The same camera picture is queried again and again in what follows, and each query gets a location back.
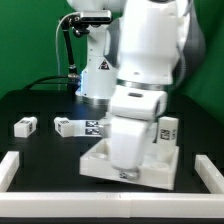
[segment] logo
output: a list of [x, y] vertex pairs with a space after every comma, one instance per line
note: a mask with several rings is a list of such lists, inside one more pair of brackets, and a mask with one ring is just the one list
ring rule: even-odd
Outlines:
[[99, 69], [100, 69], [100, 70], [110, 70], [109, 65], [108, 65], [108, 63], [107, 63], [106, 60], [104, 60], [104, 61], [102, 62], [102, 64], [100, 65]]

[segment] black table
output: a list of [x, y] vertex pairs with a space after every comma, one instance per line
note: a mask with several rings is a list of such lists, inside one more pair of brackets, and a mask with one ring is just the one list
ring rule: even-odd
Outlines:
[[[223, 172], [224, 127], [191, 99], [173, 95], [167, 116], [180, 119], [180, 158], [175, 189], [161, 190], [79, 175], [79, 158], [100, 138], [62, 138], [54, 129], [55, 117], [98, 120], [105, 106], [74, 101], [66, 91], [12, 91], [0, 100], [0, 160], [7, 151], [20, 152], [20, 167], [8, 192], [178, 192], [209, 193], [194, 170], [196, 154], [206, 154]], [[37, 130], [28, 138], [15, 138], [13, 125], [23, 117], [35, 116]], [[1, 223], [200, 223], [194, 219], [9, 219]], [[223, 223], [223, 220], [201, 220]]]

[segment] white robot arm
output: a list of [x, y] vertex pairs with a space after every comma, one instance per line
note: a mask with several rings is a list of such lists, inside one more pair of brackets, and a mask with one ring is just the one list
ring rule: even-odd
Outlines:
[[[81, 9], [87, 1], [68, 0], [73, 7], [80, 6]], [[92, 2], [88, 7], [102, 9], [107, 8], [106, 6], [114, 0], [88, 2]], [[109, 121], [106, 121], [106, 125], [109, 123], [107, 148], [109, 148], [108, 163], [110, 167], [113, 167], [111, 169], [125, 173], [126, 179], [134, 183], [163, 186], [163, 188], [168, 186], [151, 184], [152, 182], [146, 180], [152, 177], [146, 177], [143, 161], [145, 158], [149, 164], [151, 161], [148, 158], [149, 154], [145, 157], [145, 153], [155, 139], [154, 122], [166, 109], [167, 93], [164, 91], [164, 86], [173, 83], [173, 70], [182, 57], [181, 52], [187, 43], [191, 23], [189, 13], [191, 5], [191, 0], [126, 1], [124, 15], [120, 20], [120, 38], [116, 55], [119, 64], [116, 75], [117, 85], [109, 101]], [[107, 33], [107, 38], [110, 40], [113, 39], [111, 35], [113, 32], [114, 30]], [[113, 46], [108, 46], [109, 42], [106, 41], [106, 53], [110, 49], [114, 50]], [[165, 147], [169, 151], [170, 145], [175, 147], [176, 131], [177, 127], [171, 130], [172, 139], [168, 139], [169, 143], [161, 140], [162, 148]], [[97, 147], [90, 151], [97, 152]], [[155, 150], [152, 153], [153, 160], [156, 160], [156, 153]], [[83, 163], [86, 162], [86, 158], [92, 158], [88, 154], [84, 157]], [[95, 169], [98, 164], [96, 160], [90, 164], [95, 164], [93, 170], [97, 170]], [[97, 171], [93, 174], [90, 164], [88, 165], [89, 172], [85, 173], [86, 169], [84, 169], [84, 174], [119, 180], [119, 173], [109, 170], [108, 167], [108, 169], [105, 168], [103, 175], [99, 174], [100, 170], [98, 174]], [[139, 167], [142, 165], [143, 173], [146, 175], [144, 178], [139, 172]]]
[[[77, 12], [99, 10], [123, 12], [125, 0], [67, 0]], [[89, 26], [87, 35], [87, 64], [81, 73], [81, 87], [77, 98], [91, 104], [108, 104], [116, 83], [117, 69], [104, 57], [105, 33], [108, 25]]]

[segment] white block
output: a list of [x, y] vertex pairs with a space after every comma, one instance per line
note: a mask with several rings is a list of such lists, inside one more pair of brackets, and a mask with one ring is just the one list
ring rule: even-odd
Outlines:
[[14, 124], [14, 136], [27, 138], [36, 130], [37, 119], [35, 117], [24, 117]]
[[125, 172], [120, 172], [111, 166], [109, 161], [110, 139], [102, 139], [80, 158], [80, 174], [103, 179], [139, 184], [172, 190], [177, 169], [179, 148], [174, 147], [169, 161], [158, 161], [158, 146], [151, 144], [146, 147], [143, 162], [139, 165], [140, 177], [128, 180]]
[[159, 119], [157, 143], [175, 146], [177, 141], [178, 119], [161, 117]]
[[224, 177], [206, 155], [197, 155], [195, 170], [212, 194], [224, 194]]
[[224, 218], [224, 195], [177, 193], [1, 193], [0, 217]]
[[6, 192], [19, 167], [19, 152], [8, 152], [0, 163], [0, 192]]
[[62, 137], [72, 137], [74, 136], [74, 124], [68, 118], [56, 117], [54, 119], [55, 130]]

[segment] green background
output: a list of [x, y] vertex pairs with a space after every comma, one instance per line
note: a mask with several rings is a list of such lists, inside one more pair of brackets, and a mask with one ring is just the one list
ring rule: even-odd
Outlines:
[[[206, 38], [207, 55], [178, 92], [190, 96], [224, 124], [224, 0], [195, 0], [195, 6]], [[58, 18], [69, 12], [72, 9], [66, 0], [0, 0], [0, 98], [38, 78], [57, 74], [55, 31]], [[59, 47], [65, 74], [67, 58], [61, 37]], [[81, 70], [86, 60], [85, 38], [72, 38], [72, 42]]]

